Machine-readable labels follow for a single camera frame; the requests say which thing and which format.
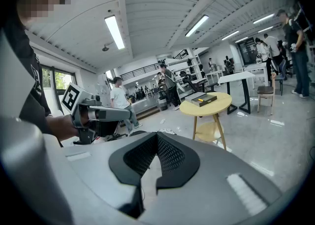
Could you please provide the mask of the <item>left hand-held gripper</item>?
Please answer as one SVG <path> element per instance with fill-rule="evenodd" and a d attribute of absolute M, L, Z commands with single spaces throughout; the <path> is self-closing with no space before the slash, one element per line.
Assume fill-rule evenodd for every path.
<path fill-rule="evenodd" d="M 69 112 L 78 132 L 74 145 L 89 145 L 103 138 L 112 141 L 118 137 L 120 121 L 130 118 L 128 110 L 103 106 L 99 95 L 91 94 L 74 83 L 69 83 L 61 104 Z"/>

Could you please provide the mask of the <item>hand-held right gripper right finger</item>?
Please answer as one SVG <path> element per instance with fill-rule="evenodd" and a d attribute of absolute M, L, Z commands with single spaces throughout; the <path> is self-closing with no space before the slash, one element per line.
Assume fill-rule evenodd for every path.
<path fill-rule="evenodd" d="M 146 225 L 257 225 L 282 192 L 234 154 L 182 136 L 166 137 L 195 151 L 198 171 L 180 188 L 158 190 L 139 221 Z"/>

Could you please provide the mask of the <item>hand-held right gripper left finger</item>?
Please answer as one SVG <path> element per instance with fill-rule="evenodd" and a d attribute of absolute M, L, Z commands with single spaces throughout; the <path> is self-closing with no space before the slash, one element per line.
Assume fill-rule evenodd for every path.
<path fill-rule="evenodd" d="M 99 144 L 61 148 L 44 135 L 54 187 L 61 194 L 62 218 L 143 219 L 141 178 L 124 161 L 122 148 L 131 150 L 150 141 L 154 133 Z"/>

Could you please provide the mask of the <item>grey drawer box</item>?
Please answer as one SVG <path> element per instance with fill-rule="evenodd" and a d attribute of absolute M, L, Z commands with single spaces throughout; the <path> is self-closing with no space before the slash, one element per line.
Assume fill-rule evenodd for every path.
<path fill-rule="evenodd" d="M 207 105 L 213 101 L 217 100 L 217 96 L 210 95 L 208 93 L 197 92 L 190 96 L 185 97 L 185 101 L 192 103 L 198 107 L 202 107 Z"/>

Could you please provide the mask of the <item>person's left forearm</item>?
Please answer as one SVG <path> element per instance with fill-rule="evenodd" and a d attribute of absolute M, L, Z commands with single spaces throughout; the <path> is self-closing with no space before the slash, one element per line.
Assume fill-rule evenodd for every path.
<path fill-rule="evenodd" d="M 46 117 L 46 121 L 53 135 L 61 140 L 63 138 L 63 116 L 53 117 L 49 115 Z"/>

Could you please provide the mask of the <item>person's left hand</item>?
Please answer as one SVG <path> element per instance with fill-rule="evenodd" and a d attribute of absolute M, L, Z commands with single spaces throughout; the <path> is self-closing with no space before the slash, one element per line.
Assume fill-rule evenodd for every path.
<path fill-rule="evenodd" d="M 78 130 L 72 122 L 71 115 L 62 116 L 59 140 L 64 141 L 75 136 L 78 136 Z"/>

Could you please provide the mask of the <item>white locker cabinet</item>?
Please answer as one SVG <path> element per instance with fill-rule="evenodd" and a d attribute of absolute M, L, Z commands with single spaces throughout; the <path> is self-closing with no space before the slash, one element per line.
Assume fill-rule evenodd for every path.
<path fill-rule="evenodd" d="M 100 101 L 103 106 L 110 107 L 111 99 L 110 99 L 110 86 L 108 84 L 108 79 L 105 73 L 100 74 L 97 78 L 97 86 L 96 90 L 100 96 Z"/>

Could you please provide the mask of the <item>raised platform step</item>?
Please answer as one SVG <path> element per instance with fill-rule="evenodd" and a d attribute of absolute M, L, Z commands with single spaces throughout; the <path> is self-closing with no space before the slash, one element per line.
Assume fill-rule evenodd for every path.
<path fill-rule="evenodd" d="M 160 112 L 157 100 L 151 97 L 136 101 L 131 106 L 136 113 L 138 121 Z"/>

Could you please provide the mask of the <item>black balcony railing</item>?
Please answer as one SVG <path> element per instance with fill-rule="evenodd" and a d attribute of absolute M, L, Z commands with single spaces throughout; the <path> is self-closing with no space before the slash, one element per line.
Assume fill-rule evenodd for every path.
<path fill-rule="evenodd" d="M 124 73 L 120 75 L 123 81 L 126 81 L 128 79 L 140 76 L 142 74 L 148 74 L 149 72 L 156 71 L 159 69 L 159 63 L 147 65 L 132 71 L 129 71 L 127 73 Z"/>

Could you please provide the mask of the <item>grey waste bin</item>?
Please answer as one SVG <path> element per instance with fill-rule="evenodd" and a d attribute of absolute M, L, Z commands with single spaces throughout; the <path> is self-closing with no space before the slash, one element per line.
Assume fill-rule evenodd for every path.
<path fill-rule="evenodd" d="M 160 107 L 160 110 L 161 111 L 164 111 L 164 110 L 167 110 L 168 109 L 168 103 L 167 103 L 167 99 L 165 97 L 160 97 L 158 99 L 158 104 L 159 104 L 159 107 Z"/>

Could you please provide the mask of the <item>large window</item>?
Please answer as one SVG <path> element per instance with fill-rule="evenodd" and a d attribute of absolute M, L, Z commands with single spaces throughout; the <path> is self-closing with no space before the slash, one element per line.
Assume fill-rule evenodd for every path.
<path fill-rule="evenodd" d="M 68 114 L 61 102 L 69 83 L 77 84 L 75 73 L 44 65 L 42 78 L 44 93 L 52 115 Z"/>

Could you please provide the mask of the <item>round wooden table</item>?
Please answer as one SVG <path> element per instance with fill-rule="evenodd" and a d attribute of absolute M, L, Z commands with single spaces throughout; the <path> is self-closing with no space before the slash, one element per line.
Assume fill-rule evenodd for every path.
<path fill-rule="evenodd" d="M 186 115 L 194 117 L 192 138 L 198 137 L 202 141 L 206 142 L 218 142 L 221 139 L 223 149 L 227 149 L 225 137 L 223 134 L 223 128 L 219 120 L 219 113 L 228 109 L 232 103 L 232 97 L 227 93 L 212 92 L 208 95 L 216 96 L 217 99 L 204 105 L 197 106 L 191 102 L 184 101 L 180 105 L 180 111 Z M 214 121 L 207 122 L 199 127 L 197 126 L 197 118 L 212 116 Z"/>

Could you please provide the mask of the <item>white metal shelving rack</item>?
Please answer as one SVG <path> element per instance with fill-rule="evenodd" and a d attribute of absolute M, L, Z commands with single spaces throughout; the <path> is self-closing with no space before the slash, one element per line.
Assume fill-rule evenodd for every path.
<path fill-rule="evenodd" d="M 180 84 L 183 88 L 186 86 L 184 77 L 189 74 L 193 83 L 204 81 L 201 73 L 201 62 L 198 56 L 187 57 L 184 59 L 167 59 L 166 67 L 172 72 L 174 81 Z"/>

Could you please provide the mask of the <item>white table black legs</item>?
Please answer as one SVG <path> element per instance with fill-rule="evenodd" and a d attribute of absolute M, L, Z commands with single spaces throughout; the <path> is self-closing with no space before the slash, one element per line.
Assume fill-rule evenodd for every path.
<path fill-rule="evenodd" d="M 227 76 L 222 76 L 219 78 L 218 83 L 219 84 L 226 84 L 227 87 L 227 93 L 229 95 L 231 95 L 230 93 L 230 83 L 234 82 L 234 81 L 242 81 L 242 86 L 243 86 L 243 91 L 244 91 L 244 98 L 245 98 L 245 102 L 243 104 L 241 104 L 239 107 L 231 104 L 230 106 L 228 106 L 227 108 L 227 114 L 231 114 L 232 112 L 234 112 L 236 109 L 240 109 L 248 114 L 251 113 L 251 105 L 250 105 L 250 94 L 249 94 L 249 88 L 248 88 L 248 84 L 247 84 L 247 80 L 250 78 L 254 78 L 255 75 L 248 72 L 248 71 L 243 71 L 243 72 L 239 72 L 239 73 L 235 73 L 235 74 L 231 74 L 231 75 L 227 75 Z"/>

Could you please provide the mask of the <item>person's black t-shirt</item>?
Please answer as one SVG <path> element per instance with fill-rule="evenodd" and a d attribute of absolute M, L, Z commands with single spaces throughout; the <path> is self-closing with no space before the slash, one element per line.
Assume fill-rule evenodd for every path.
<path fill-rule="evenodd" d="M 46 119 L 51 114 L 51 111 L 43 91 L 42 67 L 30 46 L 30 40 L 25 33 L 25 28 L 19 18 L 13 16 L 5 22 L 4 31 L 14 53 L 34 79 L 33 87 L 24 103 L 20 118 L 36 125 L 42 133 L 52 134 Z"/>

